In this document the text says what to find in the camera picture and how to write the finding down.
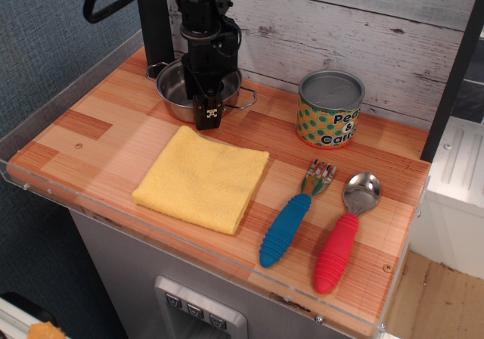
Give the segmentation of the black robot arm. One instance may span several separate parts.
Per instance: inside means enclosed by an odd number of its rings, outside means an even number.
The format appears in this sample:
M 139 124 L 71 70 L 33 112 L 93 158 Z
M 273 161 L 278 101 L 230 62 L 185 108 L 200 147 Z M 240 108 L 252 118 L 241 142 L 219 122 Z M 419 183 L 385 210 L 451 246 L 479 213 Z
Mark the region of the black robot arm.
M 194 102 L 199 130 L 216 129 L 222 119 L 222 80 L 237 72 L 242 34 L 226 15 L 231 0 L 175 0 L 181 13 L 181 36 L 188 52 L 181 58 L 187 98 Z

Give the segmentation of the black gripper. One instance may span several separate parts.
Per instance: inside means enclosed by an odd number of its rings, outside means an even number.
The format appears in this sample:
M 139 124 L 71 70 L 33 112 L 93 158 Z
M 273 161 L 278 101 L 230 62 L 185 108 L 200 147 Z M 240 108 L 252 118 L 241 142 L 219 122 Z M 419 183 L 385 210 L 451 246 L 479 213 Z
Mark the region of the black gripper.
M 185 90 L 194 101 L 194 122 L 197 130 L 218 129 L 222 121 L 221 82 L 238 68 L 238 51 L 242 36 L 240 27 L 230 17 L 218 23 L 218 34 L 207 35 L 182 26 L 188 53 L 182 57 Z

